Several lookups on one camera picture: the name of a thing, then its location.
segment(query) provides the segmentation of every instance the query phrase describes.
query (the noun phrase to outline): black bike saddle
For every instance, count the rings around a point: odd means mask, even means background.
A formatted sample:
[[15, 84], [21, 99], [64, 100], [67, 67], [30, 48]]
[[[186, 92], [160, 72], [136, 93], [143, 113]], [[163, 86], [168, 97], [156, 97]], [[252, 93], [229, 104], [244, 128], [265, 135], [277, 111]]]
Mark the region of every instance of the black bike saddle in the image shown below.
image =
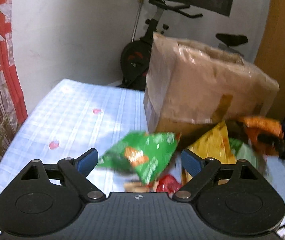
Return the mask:
[[[284, 201], [246, 160], [221, 164], [184, 150], [193, 178], [170, 199], [120, 192], [107, 198], [86, 179], [97, 159], [91, 149], [58, 164], [32, 160], [0, 194], [0, 240], [280, 239]], [[229, 182], [218, 185], [220, 179]]]
[[245, 35], [217, 33], [216, 38], [225, 43], [228, 47], [236, 47], [248, 42], [248, 38]]

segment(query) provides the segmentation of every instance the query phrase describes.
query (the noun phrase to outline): exercise bike seat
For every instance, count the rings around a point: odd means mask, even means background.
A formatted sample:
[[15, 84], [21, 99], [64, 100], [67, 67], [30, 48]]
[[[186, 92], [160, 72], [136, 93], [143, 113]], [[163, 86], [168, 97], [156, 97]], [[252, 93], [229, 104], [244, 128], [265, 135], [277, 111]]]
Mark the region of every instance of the exercise bike seat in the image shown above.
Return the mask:
[[225, 43], [228, 47], [235, 47], [248, 42], [248, 38], [245, 35], [217, 33], [216, 38]]

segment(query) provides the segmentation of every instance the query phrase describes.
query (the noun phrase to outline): exercise bike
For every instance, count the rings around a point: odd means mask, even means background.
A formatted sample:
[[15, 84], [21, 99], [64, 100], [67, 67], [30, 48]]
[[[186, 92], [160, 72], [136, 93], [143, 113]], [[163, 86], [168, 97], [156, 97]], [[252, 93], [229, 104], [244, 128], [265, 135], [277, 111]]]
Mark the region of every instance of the exercise bike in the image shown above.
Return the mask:
[[[154, 17], [147, 19], [147, 31], [138, 41], [132, 41], [121, 53], [120, 66], [123, 72], [123, 82], [119, 87], [144, 91], [146, 87], [146, 73], [149, 67], [149, 60], [153, 44], [153, 33], [157, 31], [157, 25], [164, 12], [170, 10], [182, 14], [188, 18], [200, 18], [203, 14], [190, 15], [182, 9], [190, 8], [190, 5], [169, 6], [163, 0], [149, 0], [150, 4], [157, 6]], [[163, 25], [163, 34], [168, 30], [168, 25]]]

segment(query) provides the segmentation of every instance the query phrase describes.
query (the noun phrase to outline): red package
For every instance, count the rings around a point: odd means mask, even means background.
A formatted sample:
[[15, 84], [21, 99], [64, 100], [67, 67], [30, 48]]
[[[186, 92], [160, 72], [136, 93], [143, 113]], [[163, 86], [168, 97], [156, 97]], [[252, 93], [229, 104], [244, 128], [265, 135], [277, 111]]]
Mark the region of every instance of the red package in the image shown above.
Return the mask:
[[158, 182], [156, 192], [168, 192], [169, 195], [176, 193], [182, 187], [170, 174], [165, 175]]

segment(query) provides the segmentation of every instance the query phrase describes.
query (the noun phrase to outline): metal screw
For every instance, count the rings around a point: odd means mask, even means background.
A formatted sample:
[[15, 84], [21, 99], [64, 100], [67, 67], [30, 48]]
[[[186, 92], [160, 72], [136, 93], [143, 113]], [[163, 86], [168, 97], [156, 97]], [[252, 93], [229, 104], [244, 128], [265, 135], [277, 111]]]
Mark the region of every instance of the metal screw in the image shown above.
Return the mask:
[[187, 199], [187, 198], [190, 198], [192, 194], [189, 191], [182, 190], [182, 191], [176, 192], [175, 195], [178, 198]]
[[103, 197], [103, 193], [98, 190], [91, 191], [87, 194], [88, 198], [99, 199]]

